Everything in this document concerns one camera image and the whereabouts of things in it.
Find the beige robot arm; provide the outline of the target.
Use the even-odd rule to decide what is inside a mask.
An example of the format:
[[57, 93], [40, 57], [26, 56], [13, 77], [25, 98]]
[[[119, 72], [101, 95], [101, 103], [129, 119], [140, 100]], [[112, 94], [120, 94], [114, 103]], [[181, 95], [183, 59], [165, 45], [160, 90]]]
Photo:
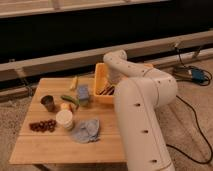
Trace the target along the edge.
[[175, 171], [154, 109], [177, 94], [175, 78], [159, 69], [127, 60], [124, 50], [109, 52], [104, 63], [111, 78], [123, 74], [114, 92], [114, 109], [129, 171]]

